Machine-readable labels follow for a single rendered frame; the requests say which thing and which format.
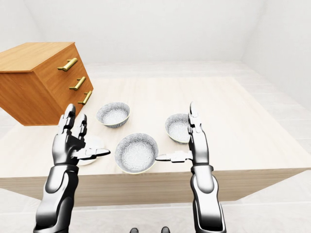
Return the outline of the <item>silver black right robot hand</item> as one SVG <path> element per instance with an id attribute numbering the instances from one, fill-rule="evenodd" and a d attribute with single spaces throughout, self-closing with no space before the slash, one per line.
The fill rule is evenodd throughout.
<path id="1" fill-rule="evenodd" d="M 194 165 L 209 164 L 206 134 L 202 129 L 202 122 L 193 101 L 190 103 L 188 122 L 188 133 L 190 135 L 190 140 L 188 142 L 189 152 L 176 151 L 174 153 L 158 155 L 155 158 L 156 161 L 183 163 L 186 160 L 191 160 Z"/>

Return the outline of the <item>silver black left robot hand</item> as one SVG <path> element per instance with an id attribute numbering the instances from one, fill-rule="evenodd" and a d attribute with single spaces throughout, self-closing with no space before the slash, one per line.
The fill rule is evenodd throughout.
<path id="1" fill-rule="evenodd" d="M 72 134 L 74 126 L 76 108 L 70 103 L 64 114 L 61 115 L 58 123 L 58 132 L 54 137 L 52 145 L 52 157 L 54 165 L 77 165 L 79 160 L 92 160 L 96 157 L 105 156 L 111 153 L 110 150 L 86 149 L 84 136 L 87 133 L 87 117 L 82 114 L 78 120 L 77 135 Z"/>

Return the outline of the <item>wooden cabinet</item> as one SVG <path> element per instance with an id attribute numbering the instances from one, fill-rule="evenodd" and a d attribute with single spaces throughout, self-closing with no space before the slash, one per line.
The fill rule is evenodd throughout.
<path id="1" fill-rule="evenodd" d="M 56 125 L 61 108 L 34 69 L 73 42 L 29 42 L 0 52 L 0 107 L 24 126 Z M 75 105 L 79 113 L 84 105 Z"/>

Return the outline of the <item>white plate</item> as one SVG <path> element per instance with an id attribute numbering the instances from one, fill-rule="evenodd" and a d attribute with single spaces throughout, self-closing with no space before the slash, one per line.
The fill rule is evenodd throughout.
<path id="1" fill-rule="evenodd" d="M 98 136 L 86 135 L 85 143 L 86 146 L 83 149 L 84 151 L 86 149 L 99 149 L 105 147 L 103 139 Z M 94 163 L 97 159 L 98 158 L 96 157 L 95 159 L 92 160 L 79 160 L 77 166 L 88 166 L 89 164 Z"/>

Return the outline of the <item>patterned grey bowl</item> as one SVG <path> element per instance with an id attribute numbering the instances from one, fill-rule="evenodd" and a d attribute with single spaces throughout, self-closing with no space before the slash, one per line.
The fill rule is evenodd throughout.
<path id="1" fill-rule="evenodd" d="M 187 144 L 190 140 L 188 125 L 187 114 L 173 114 L 166 119 L 165 129 L 171 140 L 179 144 Z"/>
<path id="2" fill-rule="evenodd" d="M 96 119 L 104 126 L 109 128 L 118 128 L 124 125 L 130 116 L 130 107 L 123 102 L 112 102 L 102 106 Z"/>
<path id="3" fill-rule="evenodd" d="M 145 133 L 126 136 L 115 149 L 117 166 L 129 174 L 140 174 L 149 170 L 155 164 L 157 156 L 156 141 Z"/>

